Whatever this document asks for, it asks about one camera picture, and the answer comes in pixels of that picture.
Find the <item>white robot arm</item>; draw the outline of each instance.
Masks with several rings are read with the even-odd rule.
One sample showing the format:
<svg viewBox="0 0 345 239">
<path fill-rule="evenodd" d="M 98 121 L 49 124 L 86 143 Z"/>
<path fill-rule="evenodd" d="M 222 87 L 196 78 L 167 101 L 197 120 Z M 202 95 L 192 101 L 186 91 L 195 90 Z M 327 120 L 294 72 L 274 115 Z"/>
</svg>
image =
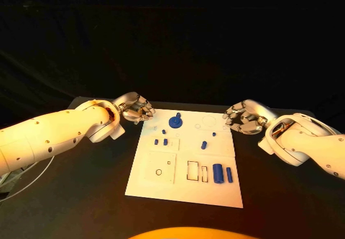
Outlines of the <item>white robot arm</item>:
<svg viewBox="0 0 345 239">
<path fill-rule="evenodd" d="M 34 117 L 0 130 L 0 175 L 75 147 L 86 136 L 92 143 L 124 133 L 119 114 L 134 123 L 153 118 L 148 101 L 130 92 L 112 102 L 92 100 L 73 110 Z"/>
<path fill-rule="evenodd" d="M 242 124 L 232 122 L 239 114 Z M 300 113 L 278 117 L 254 100 L 229 107 L 222 118 L 225 125 L 244 134 L 267 128 L 258 146 L 285 163 L 298 166 L 310 157 L 329 174 L 345 179 L 345 135 L 319 120 Z"/>
</svg>

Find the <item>black background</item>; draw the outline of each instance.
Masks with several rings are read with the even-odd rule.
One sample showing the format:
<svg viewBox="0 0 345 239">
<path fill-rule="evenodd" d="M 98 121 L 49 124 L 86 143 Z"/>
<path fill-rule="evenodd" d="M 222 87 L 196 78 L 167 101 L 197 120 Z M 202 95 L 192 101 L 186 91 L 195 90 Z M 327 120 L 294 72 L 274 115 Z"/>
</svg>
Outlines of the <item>black background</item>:
<svg viewBox="0 0 345 239">
<path fill-rule="evenodd" d="M 310 110 L 343 131 L 333 14 L 320 5 L 232 7 L 16 1 L 0 7 L 1 126 L 73 97 Z"/>
</svg>

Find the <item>cable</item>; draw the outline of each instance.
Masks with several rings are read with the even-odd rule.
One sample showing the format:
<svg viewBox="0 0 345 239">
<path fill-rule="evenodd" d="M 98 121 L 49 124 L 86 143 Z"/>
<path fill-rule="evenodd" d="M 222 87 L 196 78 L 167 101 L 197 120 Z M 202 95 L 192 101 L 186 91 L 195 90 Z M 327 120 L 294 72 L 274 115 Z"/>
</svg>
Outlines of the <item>cable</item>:
<svg viewBox="0 0 345 239">
<path fill-rule="evenodd" d="M 5 181 L 3 184 L 0 184 L 0 188 L 5 185 L 5 184 L 8 184 L 18 176 L 21 176 L 31 168 L 33 168 L 33 166 L 37 164 L 37 162 L 34 162 L 31 165 L 30 165 L 30 167 L 23 171 L 23 172 L 20 172 L 8 181 Z"/>
<path fill-rule="evenodd" d="M 14 194 L 11 194 L 8 197 L 5 197 L 4 199 L 1 199 L 0 202 L 3 202 L 4 200 L 10 199 L 11 197 L 14 197 L 14 196 L 36 182 L 36 180 L 39 179 L 39 177 L 40 177 L 42 174 L 44 173 L 46 169 L 49 168 L 49 165 L 50 165 L 50 163 L 52 163 L 53 157 L 52 157 L 52 159 L 50 159 L 50 162 L 49 162 L 47 166 L 44 167 L 42 173 L 37 175 L 37 177 L 33 179 L 33 181 L 31 181 L 31 182 L 26 185 L 26 187 L 23 187 Z"/>
</svg>

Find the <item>white mat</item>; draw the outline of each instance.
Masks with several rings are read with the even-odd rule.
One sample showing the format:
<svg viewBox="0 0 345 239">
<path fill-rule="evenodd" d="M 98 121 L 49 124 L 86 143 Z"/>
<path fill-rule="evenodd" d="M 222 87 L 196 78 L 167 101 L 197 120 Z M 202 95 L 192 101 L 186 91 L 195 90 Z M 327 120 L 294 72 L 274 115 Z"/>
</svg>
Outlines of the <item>white mat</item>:
<svg viewBox="0 0 345 239">
<path fill-rule="evenodd" d="M 169 119 L 177 112 L 183 124 L 174 129 L 169 127 Z M 156 110 L 153 120 L 143 125 L 125 195 L 242 208 L 232 135 L 221 116 Z M 205 150 L 200 149 L 202 141 L 206 141 Z M 186 179 L 187 161 L 197 162 L 196 166 L 195 163 L 189 165 L 190 171 L 197 170 L 197 181 Z M 215 163 L 222 165 L 222 184 L 213 182 Z M 202 166 L 206 166 L 206 179 L 202 179 Z M 226 167 L 231 168 L 232 183 L 228 183 Z"/>
</svg>

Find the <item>table surface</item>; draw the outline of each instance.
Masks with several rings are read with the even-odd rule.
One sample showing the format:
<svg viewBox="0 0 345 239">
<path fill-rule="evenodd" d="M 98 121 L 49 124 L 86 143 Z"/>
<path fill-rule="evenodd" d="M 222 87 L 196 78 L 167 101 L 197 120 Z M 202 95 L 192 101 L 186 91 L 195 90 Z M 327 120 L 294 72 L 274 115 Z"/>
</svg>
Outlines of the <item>table surface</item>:
<svg viewBox="0 0 345 239">
<path fill-rule="evenodd" d="M 78 97 L 75 108 L 91 98 Z M 154 108 L 222 113 L 226 106 L 153 102 Z M 310 112 L 275 110 L 278 114 Z M 124 195 L 141 123 L 121 120 L 125 133 L 92 144 L 85 138 L 59 154 L 33 185 L 0 207 L 1 239 L 128 238 L 169 227 L 206 227 L 249 236 L 343 238 L 345 181 L 311 160 L 285 164 L 257 146 L 262 133 L 232 133 L 244 208 Z M 23 175 L 16 192 L 49 160 Z"/>
</svg>

